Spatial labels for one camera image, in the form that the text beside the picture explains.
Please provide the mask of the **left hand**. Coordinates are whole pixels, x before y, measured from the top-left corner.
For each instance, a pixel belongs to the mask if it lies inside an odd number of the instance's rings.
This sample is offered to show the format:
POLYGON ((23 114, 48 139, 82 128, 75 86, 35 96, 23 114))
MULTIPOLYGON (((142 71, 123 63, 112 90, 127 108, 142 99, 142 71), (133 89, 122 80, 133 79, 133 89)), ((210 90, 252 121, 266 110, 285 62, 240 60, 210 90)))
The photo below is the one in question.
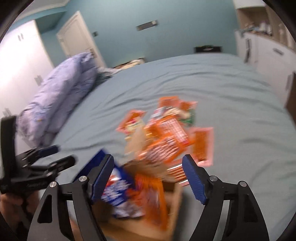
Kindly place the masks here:
MULTIPOLYGON (((35 191, 27 197, 27 211, 34 214, 39 205, 39 192, 35 191)), ((19 208, 22 209, 23 199, 14 194, 1 194, 1 214, 12 230, 21 222, 19 208)))

